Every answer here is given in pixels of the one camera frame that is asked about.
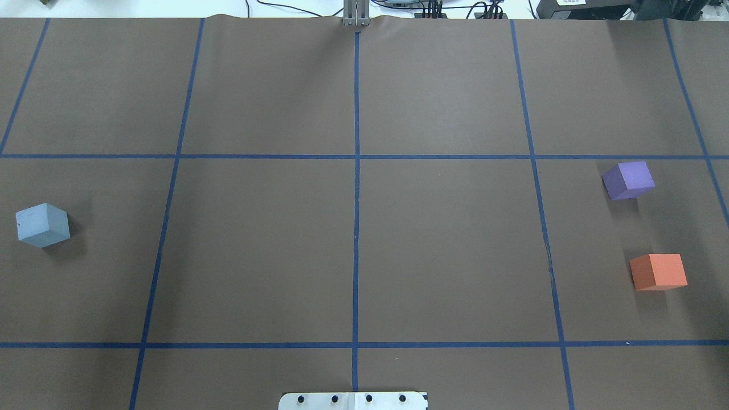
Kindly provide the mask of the light blue foam block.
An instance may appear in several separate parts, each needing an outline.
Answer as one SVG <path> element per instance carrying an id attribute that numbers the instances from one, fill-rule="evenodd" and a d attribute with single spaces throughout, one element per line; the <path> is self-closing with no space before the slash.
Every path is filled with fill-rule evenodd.
<path id="1" fill-rule="evenodd" d="M 15 214 L 18 240 L 38 248 L 71 237 L 68 214 L 50 203 L 40 203 Z"/>

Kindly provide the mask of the purple foam block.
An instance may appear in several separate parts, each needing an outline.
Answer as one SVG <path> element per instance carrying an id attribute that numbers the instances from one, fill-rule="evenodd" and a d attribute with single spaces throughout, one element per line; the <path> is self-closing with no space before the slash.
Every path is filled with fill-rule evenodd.
<path id="1" fill-rule="evenodd" d="M 656 187 L 646 161 L 622 162 L 602 175 L 611 200 L 638 198 Z"/>

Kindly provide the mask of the orange foam block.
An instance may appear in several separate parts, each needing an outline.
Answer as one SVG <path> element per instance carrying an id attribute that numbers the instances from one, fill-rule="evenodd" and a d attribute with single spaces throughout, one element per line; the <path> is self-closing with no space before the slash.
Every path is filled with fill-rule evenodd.
<path id="1" fill-rule="evenodd" d="M 637 291 L 663 291 L 688 286 L 679 254 L 651 253 L 636 257 L 628 264 Z"/>

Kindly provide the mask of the aluminium frame post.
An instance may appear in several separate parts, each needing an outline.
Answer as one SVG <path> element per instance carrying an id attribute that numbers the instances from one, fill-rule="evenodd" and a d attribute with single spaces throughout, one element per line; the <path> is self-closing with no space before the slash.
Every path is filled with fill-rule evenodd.
<path id="1" fill-rule="evenodd" d="M 370 25 L 369 0 L 344 0 L 343 25 L 347 27 L 363 27 Z"/>

